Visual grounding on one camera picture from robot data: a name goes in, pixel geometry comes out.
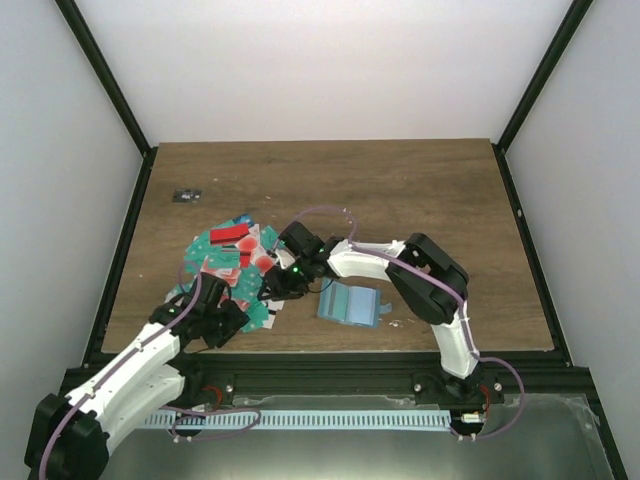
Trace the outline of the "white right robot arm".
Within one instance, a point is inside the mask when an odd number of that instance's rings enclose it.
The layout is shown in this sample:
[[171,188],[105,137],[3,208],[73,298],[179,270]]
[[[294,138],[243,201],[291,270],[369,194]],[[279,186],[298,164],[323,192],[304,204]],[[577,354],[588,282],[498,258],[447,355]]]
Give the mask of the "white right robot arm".
[[352,236],[323,240],[294,221],[268,253],[276,262],[263,276],[259,299],[299,299],[320,278],[387,281],[411,312],[431,326],[447,396],[465,403],[479,392],[482,367],[469,326],[469,276],[428,236],[414,233],[383,244],[356,242]]

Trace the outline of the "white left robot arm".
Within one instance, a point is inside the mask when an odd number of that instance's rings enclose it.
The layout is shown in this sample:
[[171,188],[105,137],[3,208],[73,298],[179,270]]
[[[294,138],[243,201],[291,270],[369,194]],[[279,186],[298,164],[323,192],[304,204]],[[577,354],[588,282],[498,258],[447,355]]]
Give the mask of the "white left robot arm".
[[219,349],[249,321],[229,284],[199,273],[191,287],[157,306],[135,339],[65,395],[37,405],[24,462],[33,479],[97,479],[114,450],[149,415],[196,402],[204,373],[175,360],[197,339]]

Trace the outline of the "blue card holder wallet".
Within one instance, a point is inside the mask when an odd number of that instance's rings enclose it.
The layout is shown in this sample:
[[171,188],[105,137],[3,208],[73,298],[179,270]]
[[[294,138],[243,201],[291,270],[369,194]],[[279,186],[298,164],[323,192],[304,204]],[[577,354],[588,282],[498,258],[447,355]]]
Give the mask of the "blue card holder wallet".
[[325,278],[319,292],[316,315],[342,325],[376,328],[383,315],[392,312],[392,304],[381,303],[378,289],[349,286]]

